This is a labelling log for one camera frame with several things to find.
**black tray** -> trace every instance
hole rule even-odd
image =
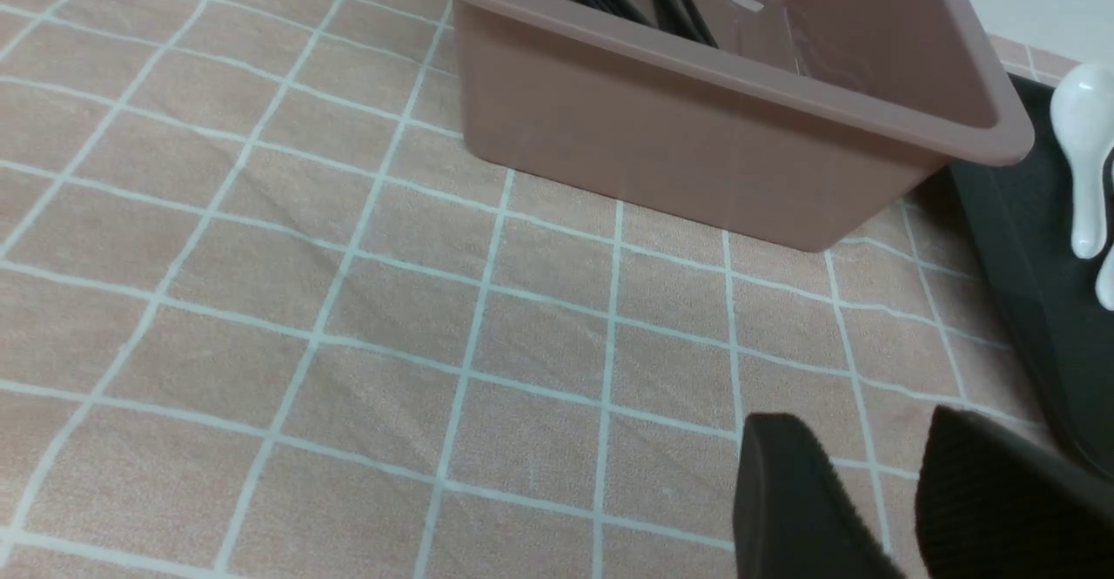
[[[1052,87],[1010,76],[1036,131],[1017,166],[950,166],[983,269],[1057,441],[1114,480],[1114,313],[1095,298],[1102,258],[1072,254],[1071,174]]]

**white spoon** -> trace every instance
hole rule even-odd
[[[1076,66],[1052,95],[1052,127],[1072,169],[1072,251],[1094,258],[1106,246],[1103,165],[1114,148],[1114,72]]]

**beige fabric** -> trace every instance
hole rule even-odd
[[[1043,439],[956,226],[795,254],[510,174],[452,45],[449,0],[0,0],[0,577],[725,579],[756,411],[916,573],[932,405]]]

